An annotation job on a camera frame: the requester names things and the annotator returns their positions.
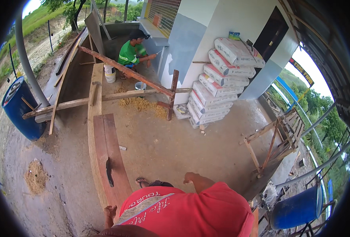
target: green shirt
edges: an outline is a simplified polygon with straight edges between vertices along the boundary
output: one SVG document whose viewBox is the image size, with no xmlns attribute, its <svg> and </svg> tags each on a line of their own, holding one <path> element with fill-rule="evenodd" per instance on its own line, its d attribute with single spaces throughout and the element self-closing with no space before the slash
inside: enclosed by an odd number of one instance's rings
<svg viewBox="0 0 350 237">
<path fill-rule="evenodd" d="M 138 64 L 139 58 L 137 58 L 137 53 L 146 55 L 146 49 L 142 44 L 136 44 L 134 47 L 131 46 L 130 40 L 128 40 L 120 50 L 120 55 L 118 56 L 118 63 L 122 65 L 128 65 L 131 63 Z"/>
</svg>

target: red shirt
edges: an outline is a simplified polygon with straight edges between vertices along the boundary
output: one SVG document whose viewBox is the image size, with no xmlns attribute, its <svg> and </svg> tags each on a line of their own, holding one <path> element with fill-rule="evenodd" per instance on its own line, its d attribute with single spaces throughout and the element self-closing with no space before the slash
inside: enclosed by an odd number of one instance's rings
<svg viewBox="0 0 350 237">
<path fill-rule="evenodd" d="M 142 188 L 125 200 L 122 214 L 119 225 L 139 225 L 160 236 L 177 237 L 249 236 L 254 221 L 248 202 L 224 182 L 200 194 L 174 187 Z"/>
</svg>

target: blue plastic drum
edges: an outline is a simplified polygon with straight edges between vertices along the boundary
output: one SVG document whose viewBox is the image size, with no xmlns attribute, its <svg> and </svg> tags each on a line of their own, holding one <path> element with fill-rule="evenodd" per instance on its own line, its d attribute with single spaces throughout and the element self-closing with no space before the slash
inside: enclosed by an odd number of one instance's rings
<svg viewBox="0 0 350 237">
<path fill-rule="evenodd" d="M 38 140 L 46 128 L 46 122 L 36 123 L 34 117 L 23 119 L 22 115 L 31 112 L 31 108 L 21 99 L 24 98 L 32 107 L 38 104 L 33 97 L 24 77 L 15 80 L 2 99 L 2 107 L 16 126 L 16 128 L 29 140 Z"/>
<path fill-rule="evenodd" d="M 321 187 L 314 186 L 278 202 L 271 214 L 272 229 L 288 229 L 317 219 L 322 211 L 323 200 Z"/>
</svg>

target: stack of cement bags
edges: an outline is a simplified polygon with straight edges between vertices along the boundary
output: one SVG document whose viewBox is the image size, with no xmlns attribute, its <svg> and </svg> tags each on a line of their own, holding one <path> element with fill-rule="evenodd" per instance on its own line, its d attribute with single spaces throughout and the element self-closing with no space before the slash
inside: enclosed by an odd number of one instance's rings
<svg viewBox="0 0 350 237">
<path fill-rule="evenodd" d="M 254 67 L 265 65 L 258 51 L 243 41 L 218 38 L 214 45 L 208 53 L 211 64 L 204 65 L 204 73 L 193 83 L 187 104 L 194 128 L 223 119 L 255 75 Z"/>
</svg>

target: metal grille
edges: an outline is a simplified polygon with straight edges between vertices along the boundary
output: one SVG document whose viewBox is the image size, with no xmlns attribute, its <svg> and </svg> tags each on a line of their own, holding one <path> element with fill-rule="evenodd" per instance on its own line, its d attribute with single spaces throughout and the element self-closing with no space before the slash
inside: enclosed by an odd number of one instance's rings
<svg viewBox="0 0 350 237">
<path fill-rule="evenodd" d="M 181 0 L 149 0 L 147 18 L 164 36 L 170 36 Z"/>
</svg>

